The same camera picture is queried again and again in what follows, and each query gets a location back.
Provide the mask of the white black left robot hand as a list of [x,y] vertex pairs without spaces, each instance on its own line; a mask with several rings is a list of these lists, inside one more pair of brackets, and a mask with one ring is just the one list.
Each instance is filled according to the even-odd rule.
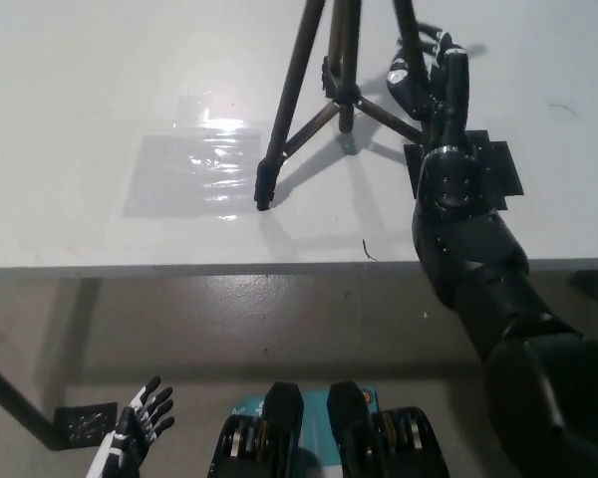
[[91,463],[87,478],[138,478],[150,448],[174,425],[173,388],[162,390],[157,375],[123,408]]

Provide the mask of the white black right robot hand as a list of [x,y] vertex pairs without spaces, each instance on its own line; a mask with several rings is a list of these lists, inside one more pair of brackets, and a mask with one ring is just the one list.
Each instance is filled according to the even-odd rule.
[[421,43],[422,51],[432,57],[427,69],[429,83],[424,85],[415,78],[403,40],[399,39],[387,76],[388,91],[409,117],[428,127],[427,150],[451,146],[471,154],[466,134],[468,54],[448,31],[423,22],[418,29],[431,38]]

